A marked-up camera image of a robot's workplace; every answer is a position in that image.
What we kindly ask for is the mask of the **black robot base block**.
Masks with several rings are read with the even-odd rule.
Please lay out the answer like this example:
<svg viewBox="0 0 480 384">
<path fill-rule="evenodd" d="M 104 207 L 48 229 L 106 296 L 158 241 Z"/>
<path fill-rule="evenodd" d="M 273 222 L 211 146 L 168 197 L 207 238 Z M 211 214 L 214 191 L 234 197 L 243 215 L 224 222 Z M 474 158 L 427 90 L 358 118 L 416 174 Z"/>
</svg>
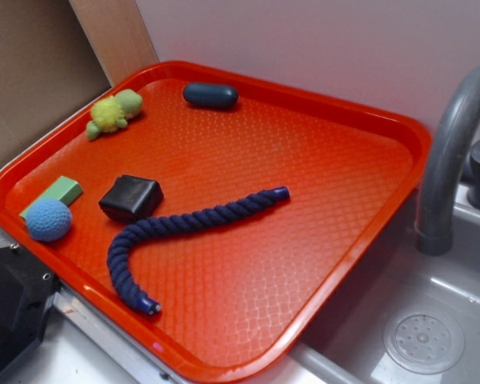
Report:
<svg viewBox="0 0 480 384">
<path fill-rule="evenodd" d="M 0 248 L 0 378 L 42 344 L 57 283 L 27 249 Z"/>
</svg>

